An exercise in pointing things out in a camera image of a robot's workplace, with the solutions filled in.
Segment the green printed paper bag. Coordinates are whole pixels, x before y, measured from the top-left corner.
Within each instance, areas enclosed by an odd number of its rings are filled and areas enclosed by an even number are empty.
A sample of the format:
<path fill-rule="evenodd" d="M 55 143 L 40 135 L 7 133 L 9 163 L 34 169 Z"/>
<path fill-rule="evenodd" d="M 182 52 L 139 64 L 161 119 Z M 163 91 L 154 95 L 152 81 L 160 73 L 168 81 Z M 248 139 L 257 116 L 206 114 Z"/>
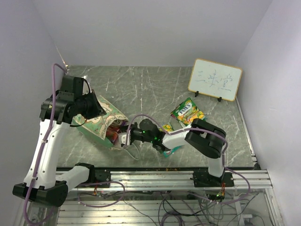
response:
<path fill-rule="evenodd" d="M 127 149 L 121 147 L 118 141 L 114 145 L 106 138 L 106 130 L 114 120 L 128 121 L 128 118 L 103 96 L 98 96 L 97 99 L 106 111 L 106 115 L 86 120 L 78 114 L 72 120 L 73 125 L 97 145 L 101 145 L 110 151 L 124 150 L 129 153 Z"/>

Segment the purple berries Fox's packet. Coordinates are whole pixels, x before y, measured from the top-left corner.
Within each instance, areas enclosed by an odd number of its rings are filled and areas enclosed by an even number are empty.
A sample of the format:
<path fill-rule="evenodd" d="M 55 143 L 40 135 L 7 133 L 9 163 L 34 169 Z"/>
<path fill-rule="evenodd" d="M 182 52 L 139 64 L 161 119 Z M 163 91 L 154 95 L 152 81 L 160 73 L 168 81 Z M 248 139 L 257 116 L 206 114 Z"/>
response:
<path fill-rule="evenodd" d="M 127 125 L 128 121 L 114 120 L 106 130 L 106 138 L 115 145 L 118 141 L 119 134 L 126 132 Z"/>

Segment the teal red Fox's packet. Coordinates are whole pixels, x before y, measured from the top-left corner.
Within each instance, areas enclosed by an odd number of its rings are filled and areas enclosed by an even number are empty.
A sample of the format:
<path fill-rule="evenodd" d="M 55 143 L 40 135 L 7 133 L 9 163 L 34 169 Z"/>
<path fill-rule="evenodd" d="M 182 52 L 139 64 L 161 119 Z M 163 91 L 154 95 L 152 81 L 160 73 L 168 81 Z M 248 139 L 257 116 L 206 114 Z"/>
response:
<path fill-rule="evenodd" d="M 167 158 L 167 157 L 171 156 L 172 154 L 174 154 L 174 152 L 177 151 L 178 149 L 180 149 L 181 147 L 182 146 L 177 146 L 171 150 L 163 151 L 163 156 Z"/>

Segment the yellow green Fox's packet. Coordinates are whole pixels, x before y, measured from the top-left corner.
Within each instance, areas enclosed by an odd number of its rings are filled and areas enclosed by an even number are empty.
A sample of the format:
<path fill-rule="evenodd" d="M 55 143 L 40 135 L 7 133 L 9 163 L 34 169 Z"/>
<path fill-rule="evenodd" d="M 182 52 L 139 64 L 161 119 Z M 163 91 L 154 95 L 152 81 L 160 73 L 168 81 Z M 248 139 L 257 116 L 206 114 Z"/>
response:
<path fill-rule="evenodd" d="M 185 99 L 171 112 L 171 117 L 176 119 L 182 127 L 190 125 L 194 119 L 206 120 L 204 113 L 190 97 Z"/>
<path fill-rule="evenodd" d="M 167 132 L 172 132 L 174 131 L 173 126 L 169 123 L 162 125 L 163 129 L 166 130 Z"/>

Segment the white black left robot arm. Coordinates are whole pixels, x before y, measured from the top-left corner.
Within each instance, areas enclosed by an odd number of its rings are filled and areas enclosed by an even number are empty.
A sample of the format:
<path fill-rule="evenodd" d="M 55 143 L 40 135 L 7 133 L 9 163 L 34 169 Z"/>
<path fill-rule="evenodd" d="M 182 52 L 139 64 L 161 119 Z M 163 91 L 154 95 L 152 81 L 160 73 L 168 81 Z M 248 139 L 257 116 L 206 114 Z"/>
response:
<path fill-rule="evenodd" d="M 30 169 L 13 195 L 39 204 L 60 207 L 69 191 L 80 184 L 91 187 L 96 181 L 95 167 L 77 163 L 68 172 L 57 176 L 56 166 L 64 135 L 73 127 L 73 117 L 85 120 L 104 116 L 95 92 L 85 78 L 65 75 L 59 90 L 41 105 L 40 134 Z"/>

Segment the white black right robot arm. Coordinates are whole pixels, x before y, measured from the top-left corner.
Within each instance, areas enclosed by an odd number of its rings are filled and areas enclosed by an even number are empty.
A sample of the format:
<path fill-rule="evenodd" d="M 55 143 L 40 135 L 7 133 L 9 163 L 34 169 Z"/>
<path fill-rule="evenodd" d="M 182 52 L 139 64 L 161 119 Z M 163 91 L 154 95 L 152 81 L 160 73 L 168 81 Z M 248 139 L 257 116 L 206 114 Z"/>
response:
<path fill-rule="evenodd" d="M 190 145 L 208 158 L 208 183 L 218 186 L 224 181 L 223 154 L 228 147 L 226 132 L 213 124 L 194 119 L 190 125 L 168 132 L 144 119 L 139 124 L 128 125 L 127 131 L 119 135 L 122 146 L 129 146 L 134 141 L 151 143 L 159 152 Z"/>

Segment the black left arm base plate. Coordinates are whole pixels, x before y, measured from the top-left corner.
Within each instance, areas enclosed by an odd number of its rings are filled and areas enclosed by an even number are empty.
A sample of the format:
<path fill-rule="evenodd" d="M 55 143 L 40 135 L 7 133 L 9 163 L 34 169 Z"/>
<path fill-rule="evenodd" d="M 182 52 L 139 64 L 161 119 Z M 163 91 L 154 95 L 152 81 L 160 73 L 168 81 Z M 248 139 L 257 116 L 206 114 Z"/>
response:
<path fill-rule="evenodd" d="M 95 170 L 95 178 L 90 179 L 79 186 L 85 187 L 97 187 L 97 188 L 109 188 L 111 181 L 111 173 L 107 169 L 96 169 Z"/>

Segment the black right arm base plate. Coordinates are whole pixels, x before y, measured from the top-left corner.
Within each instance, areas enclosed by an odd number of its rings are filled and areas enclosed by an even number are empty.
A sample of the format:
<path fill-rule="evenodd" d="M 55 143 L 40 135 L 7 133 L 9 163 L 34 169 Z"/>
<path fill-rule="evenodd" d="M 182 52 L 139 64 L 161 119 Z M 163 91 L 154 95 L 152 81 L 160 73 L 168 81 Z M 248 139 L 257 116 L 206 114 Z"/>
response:
<path fill-rule="evenodd" d="M 208 170 L 202 169 L 194 171 L 190 180 L 193 181 L 195 187 L 233 187 L 234 180 L 232 173 L 223 172 L 221 177 L 215 177 L 208 173 Z"/>

